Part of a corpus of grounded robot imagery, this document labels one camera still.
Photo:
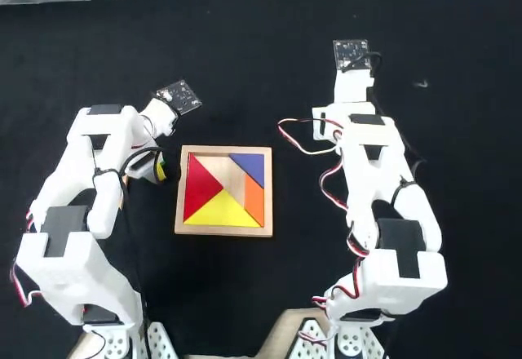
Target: red triangle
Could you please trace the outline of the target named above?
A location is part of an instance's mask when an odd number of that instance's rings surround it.
[[[213,196],[223,190],[223,185],[194,157],[188,155],[187,187],[183,220],[204,206]]]

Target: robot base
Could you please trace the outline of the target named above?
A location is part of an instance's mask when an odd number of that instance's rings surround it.
[[[315,318],[303,320],[299,329],[314,339],[325,339],[319,322]],[[320,344],[312,344],[296,334],[287,359],[390,359],[383,358],[384,349],[368,327],[356,322],[346,322],[339,329],[335,338],[326,342],[326,348]]]
[[[148,328],[150,358],[147,357],[144,338],[141,339],[139,349],[135,352],[131,352],[129,335],[126,330],[111,330],[106,332],[98,330],[98,333],[103,335],[106,344],[104,349],[93,359],[179,359],[172,347],[169,335],[160,322],[152,322]]]
[[[174,347],[170,342],[169,335],[166,333],[163,324],[151,322],[148,327],[148,345],[150,347],[150,359],[178,359]],[[145,339],[141,339],[140,358],[147,358]]]

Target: yellow triangle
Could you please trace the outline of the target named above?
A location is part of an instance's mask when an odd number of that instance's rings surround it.
[[[193,213],[185,224],[196,226],[261,227],[225,189]]]

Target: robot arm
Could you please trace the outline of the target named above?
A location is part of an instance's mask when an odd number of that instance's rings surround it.
[[[179,117],[200,105],[181,81],[159,90],[141,113],[114,104],[80,109],[58,166],[31,203],[34,230],[24,234],[16,257],[15,265],[69,323],[108,339],[119,330],[118,336],[132,339],[127,348],[133,347],[133,357],[139,355],[141,296],[107,261],[98,240],[113,231],[121,176],[155,182],[155,138],[172,135]],[[69,205],[89,188],[96,191],[90,208]],[[119,357],[127,357],[126,352]]]
[[[376,114],[366,100],[366,88],[373,85],[367,42],[337,41],[334,52],[334,102],[312,110],[314,118],[332,121],[314,122],[314,139],[337,144],[349,192],[347,243],[360,258],[352,273],[317,298],[334,326],[349,321],[374,326],[413,311],[446,287],[438,253],[442,238],[394,121]],[[346,72],[352,61],[360,66]],[[390,203],[402,219],[376,219],[376,200]]]

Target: black tablecloth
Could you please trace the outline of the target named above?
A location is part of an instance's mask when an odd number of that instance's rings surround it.
[[[384,57],[376,95],[427,159],[418,180],[440,221],[449,279],[402,320],[391,357],[516,357],[521,12],[522,0],[0,7],[0,356],[65,357],[80,332],[40,299],[22,309],[7,278],[27,206],[76,112],[98,103],[141,109],[151,90],[180,78],[204,106],[160,144],[271,146],[274,238],[175,236],[176,184],[135,181],[139,254],[121,225],[105,250],[123,269],[140,257],[150,317],[178,352],[254,355],[285,309],[308,307],[351,269],[343,213],[317,187],[335,156],[303,156],[275,124],[332,102],[332,40],[367,38]],[[291,130],[316,147],[310,126]],[[346,192],[340,177],[330,186]]]

